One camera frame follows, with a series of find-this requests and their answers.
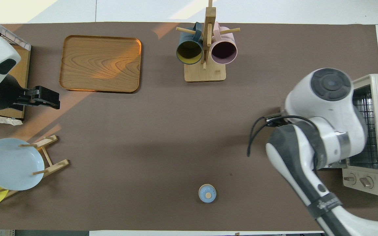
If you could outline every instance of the mug handle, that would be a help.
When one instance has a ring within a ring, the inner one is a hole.
[[[195,26],[193,26],[193,30],[195,31],[195,34],[193,35],[193,41],[195,42],[199,41],[202,34],[201,28],[202,28],[202,25],[199,22],[196,22]]]
[[[214,37],[215,37],[215,40],[216,40],[216,41],[220,41],[220,40],[221,40],[220,24],[218,23],[218,21],[216,21],[216,22],[214,23],[213,34],[214,34]]]

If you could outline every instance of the light blue plate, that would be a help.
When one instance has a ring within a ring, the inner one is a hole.
[[[217,197],[215,188],[210,184],[204,184],[199,188],[199,198],[204,203],[212,203]]]
[[[36,186],[45,169],[43,158],[34,147],[18,147],[29,144],[20,139],[0,139],[0,187],[8,190],[26,190]]]

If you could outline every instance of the brown tabletop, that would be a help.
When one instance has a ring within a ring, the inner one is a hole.
[[[45,230],[320,230],[272,167],[264,144],[246,157],[250,127],[277,112],[309,72],[332,67],[356,79],[378,73],[372,25],[222,24],[238,56],[223,82],[188,83],[176,58],[174,23],[7,25],[32,45],[29,87],[60,93],[61,109],[28,108],[24,125],[0,124],[0,139],[35,142],[55,133],[54,162],[71,165],[0,203],[0,228]],[[135,37],[141,87],[133,94],[67,91],[59,71],[69,35]],[[321,178],[353,214],[378,220],[378,196]],[[212,184],[212,204],[198,188]]]

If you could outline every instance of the toaster oven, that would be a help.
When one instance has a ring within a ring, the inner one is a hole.
[[[378,74],[353,81],[353,103],[366,121],[364,150],[343,160],[344,186],[378,195]]]

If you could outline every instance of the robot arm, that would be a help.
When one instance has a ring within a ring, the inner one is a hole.
[[[339,70],[310,73],[290,92],[284,106],[292,124],[277,127],[266,144],[273,166],[289,182],[311,216],[328,235],[378,235],[378,222],[348,213],[314,174],[327,164],[358,154],[366,128],[352,105],[351,79]]]
[[[22,106],[49,106],[59,109],[59,94],[42,86],[22,88],[9,71],[20,62],[16,50],[0,37],[0,109],[22,109]]]

